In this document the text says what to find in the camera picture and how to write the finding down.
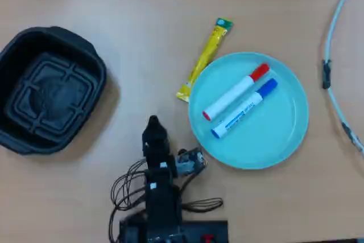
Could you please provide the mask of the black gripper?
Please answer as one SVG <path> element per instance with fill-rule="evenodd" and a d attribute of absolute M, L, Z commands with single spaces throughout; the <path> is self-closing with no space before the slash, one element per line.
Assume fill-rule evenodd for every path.
<path fill-rule="evenodd" d="M 154 132 L 158 139 L 151 139 Z M 143 156 L 146 159 L 148 171 L 168 168 L 174 172 L 174 157 L 171 154 L 168 134 L 156 115 L 149 117 L 142 139 Z"/>

